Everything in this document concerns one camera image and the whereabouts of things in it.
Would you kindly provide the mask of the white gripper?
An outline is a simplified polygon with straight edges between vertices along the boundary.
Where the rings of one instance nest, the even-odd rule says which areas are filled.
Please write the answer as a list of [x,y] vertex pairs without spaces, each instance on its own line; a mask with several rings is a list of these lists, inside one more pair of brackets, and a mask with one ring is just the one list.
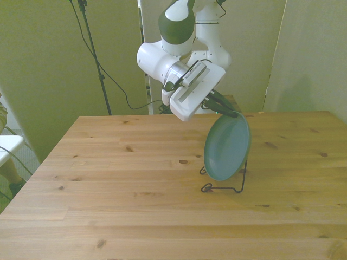
[[202,107],[236,118],[236,109],[219,92],[213,90],[226,71],[211,62],[198,61],[184,76],[182,85],[170,98],[170,109],[182,121],[189,121],[202,103]]

